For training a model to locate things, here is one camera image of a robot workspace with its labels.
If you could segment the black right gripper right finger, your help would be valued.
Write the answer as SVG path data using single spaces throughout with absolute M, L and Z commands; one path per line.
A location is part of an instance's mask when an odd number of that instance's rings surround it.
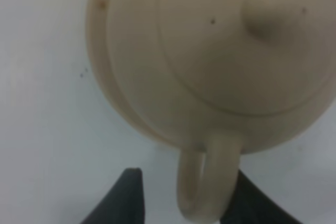
M 236 188 L 221 224 L 300 224 L 239 172 Z

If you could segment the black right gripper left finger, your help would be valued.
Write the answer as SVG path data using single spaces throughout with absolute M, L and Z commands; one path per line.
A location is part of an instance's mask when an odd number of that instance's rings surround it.
M 145 202 L 141 169 L 125 169 L 110 191 L 82 223 L 144 224 Z

